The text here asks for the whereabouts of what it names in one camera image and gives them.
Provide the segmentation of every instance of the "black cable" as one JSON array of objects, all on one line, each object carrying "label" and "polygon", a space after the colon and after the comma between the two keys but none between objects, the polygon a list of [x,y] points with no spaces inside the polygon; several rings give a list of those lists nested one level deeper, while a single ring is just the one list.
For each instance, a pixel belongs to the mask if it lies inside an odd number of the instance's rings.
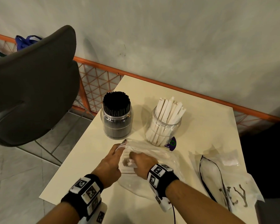
[{"label": "black cable", "polygon": [[174,207],[173,207],[173,204],[172,205],[172,208],[173,208],[173,216],[174,216],[174,224],[175,224],[175,212],[174,212]]}]

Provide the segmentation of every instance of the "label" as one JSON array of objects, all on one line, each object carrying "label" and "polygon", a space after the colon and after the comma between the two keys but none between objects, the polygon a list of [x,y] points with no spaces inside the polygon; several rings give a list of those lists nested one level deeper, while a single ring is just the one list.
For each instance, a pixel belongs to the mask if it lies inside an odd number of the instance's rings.
[{"label": "label", "polygon": [[165,147],[167,147],[170,151],[173,151],[175,149],[175,147],[176,147],[176,139],[175,139],[175,137],[173,137],[171,139],[171,141],[167,145],[165,145]]}]

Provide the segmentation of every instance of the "wristband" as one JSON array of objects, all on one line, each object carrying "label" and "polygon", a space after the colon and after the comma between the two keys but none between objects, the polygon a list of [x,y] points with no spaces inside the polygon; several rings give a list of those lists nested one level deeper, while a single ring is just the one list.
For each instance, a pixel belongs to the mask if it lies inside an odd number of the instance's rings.
[{"label": "wristband", "polygon": [[155,194],[162,198],[166,197],[167,186],[174,180],[179,180],[179,178],[174,174],[173,169],[166,164],[156,164],[149,170],[147,180]]},{"label": "wristband", "polygon": [[94,174],[87,174],[80,178],[61,199],[75,208],[80,220],[91,216],[101,203],[103,183]]}]

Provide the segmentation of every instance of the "chair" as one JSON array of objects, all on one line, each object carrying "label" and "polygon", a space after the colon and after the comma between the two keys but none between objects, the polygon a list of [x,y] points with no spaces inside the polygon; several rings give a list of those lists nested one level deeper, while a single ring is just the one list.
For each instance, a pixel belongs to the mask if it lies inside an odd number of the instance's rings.
[{"label": "chair", "polygon": [[71,108],[80,85],[67,25],[0,58],[0,145],[18,147],[50,131]]}]

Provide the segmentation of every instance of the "clear plastic bag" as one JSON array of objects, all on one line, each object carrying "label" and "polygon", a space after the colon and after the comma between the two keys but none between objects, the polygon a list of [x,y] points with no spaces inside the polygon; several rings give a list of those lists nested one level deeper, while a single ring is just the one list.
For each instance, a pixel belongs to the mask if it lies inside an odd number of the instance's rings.
[{"label": "clear plastic bag", "polygon": [[124,156],[130,151],[133,151],[135,153],[145,153],[156,158],[159,163],[164,163],[171,167],[176,176],[181,181],[185,182],[185,179],[179,167],[179,160],[173,152],[169,151],[169,149],[165,147],[155,147],[146,141],[137,141],[133,139],[126,139],[126,142],[120,145],[118,148],[120,147],[124,147],[125,151],[123,152],[123,155],[121,156],[119,162],[121,177],[119,178],[118,183],[130,192],[150,200],[155,200],[156,197],[154,192],[151,190],[149,182],[147,180],[138,177],[135,173],[133,173],[133,171],[128,171],[126,169],[122,170]]},{"label": "clear plastic bag", "polygon": [[209,196],[232,213],[264,201],[253,177],[240,168],[235,152],[201,157],[199,175]]}]

